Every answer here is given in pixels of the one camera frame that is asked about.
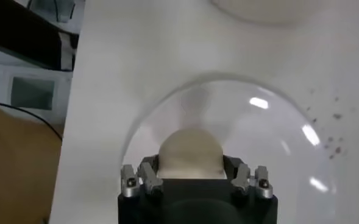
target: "black cable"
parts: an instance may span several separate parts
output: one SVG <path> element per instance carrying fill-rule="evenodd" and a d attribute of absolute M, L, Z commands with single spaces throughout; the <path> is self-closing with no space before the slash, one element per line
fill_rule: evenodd
<path fill-rule="evenodd" d="M 60 19 L 59 19 L 59 8 L 57 7 L 57 0 L 53 0 L 53 3 L 55 4 L 56 22 L 60 22 Z"/>
<path fill-rule="evenodd" d="M 27 114 L 29 114 L 29 115 L 31 115 L 31 116 L 37 118 L 38 120 L 44 122 L 44 124 L 46 124 L 46 125 L 56 134 L 56 136 L 59 137 L 59 139 L 60 139 L 61 141 L 63 141 L 62 136 L 56 131 L 56 129 L 55 129 L 48 121 L 44 120 L 43 118 L 41 118 L 41 117 L 39 117 L 39 116 L 33 114 L 33 113 L 30 112 L 30 111 L 27 111 L 27 110 L 24 110 L 24 109 L 21 109 L 21 108 L 18 108 L 18 107 L 13 107 L 13 106 L 8 105 L 8 104 L 0 103 L 0 106 L 2 106 L 2 107 L 7 107 L 7 108 L 11 108 L 11 109 L 18 110 L 18 111 L 22 111 L 22 112 L 24 112 L 24 113 L 27 113 Z"/>

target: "white object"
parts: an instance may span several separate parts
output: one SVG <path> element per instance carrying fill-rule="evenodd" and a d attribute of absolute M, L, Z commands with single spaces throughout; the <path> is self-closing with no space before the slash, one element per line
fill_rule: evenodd
<path fill-rule="evenodd" d="M 51 124 L 64 124 L 67 114 L 69 91 L 71 89 L 71 79 L 72 72 L 60 72 L 40 68 L 0 65 L 0 102 L 16 107 L 21 107 L 42 117 Z M 29 92 L 29 90 L 26 90 L 27 93 L 30 93 L 30 96 L 25 94 L 25 99 L 23 99 L 23 97 L 19 97 L 18 100 L 22 102 L 28 102 L 31 99 L 34 99 L 37 97 L 35 94 L 41 93 L 40 90 L 49 85 L 50 89 L 48 90 L 48 93 L 50 94 L 51 92 L 52 97 L 48 99 L 49 105 L 46 105 L 47 108 L 36 107 L 36 103 L 33 103 L 32 107 L 30 107 L 29 104 L 26 104 L 25 107 L 18 104 L 14 105 L 12 98 L 16 97 L 16 95 L 19 95 L 18 92 L 21 92 L 21 88 L 17 89 L 18 85 L 16 85 L 16 83 L 18 81 L 24 83 L 32 82 L 32 90 L 39 90 L 39 92 Z M 20 111 L 15 111 L 13 109 L 4 107 L 0 107 L 0 109 L 15 117 L 40 122 L 31 115 L 22 113 Z"/>
<path fill-rule="evenodd" d="M 318 0 L 211 0 L 223 11 L 257 23 L 295 23 L 313 12 Z"/>
<path fill-rule="evenodd" d="M 359 0 L 325 2 L 303 24 L 265 27 L 209 1 L 87 1 L 51 224 L 116 223 L 130 125 L 144 104 L 208 71 L 271 85 L 317 119 L 321 142 L 333 138 L 319 151 L 335 165 L 338 186 L 324 183 L 337 201 L 326 224 L 359 223 Z"/>

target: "dark speck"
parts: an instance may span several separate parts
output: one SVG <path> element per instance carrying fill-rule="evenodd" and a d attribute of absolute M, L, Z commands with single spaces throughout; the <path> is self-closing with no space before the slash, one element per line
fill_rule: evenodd
<path fill-rule="evenodd" d="M 342 118 L 342 114 L 333 114 L 333 118 L 340 120 Z"/>

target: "metal screw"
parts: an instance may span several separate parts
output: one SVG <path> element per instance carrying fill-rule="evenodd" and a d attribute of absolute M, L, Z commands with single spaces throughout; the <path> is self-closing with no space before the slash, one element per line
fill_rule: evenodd
<path fill-rule="evenodd" d="M 129 178 L 128 180 L 127 180 L 127 182 L 126 182 L 126 186 L 127 187 L 134 187 L 134 186 L 136 186 L 136 178 Z"/>
<path fill-rule="evenodd" d="M 259 186 L 260 186 L 261 188 L 269 188 L 269 181 L 266 180 L 266 179 L 261 179 L 261 180 L 259 181 Z"/>

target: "black base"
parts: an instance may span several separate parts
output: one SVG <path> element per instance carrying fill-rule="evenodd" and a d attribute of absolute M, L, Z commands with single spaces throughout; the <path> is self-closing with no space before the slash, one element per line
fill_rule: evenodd
<path fill-rule="evenodd" d="M 276 224 L 278 199 L 234 192 L 230 180 L 163 179 L 163 193 L 118 197 L 119 224 Z"/>

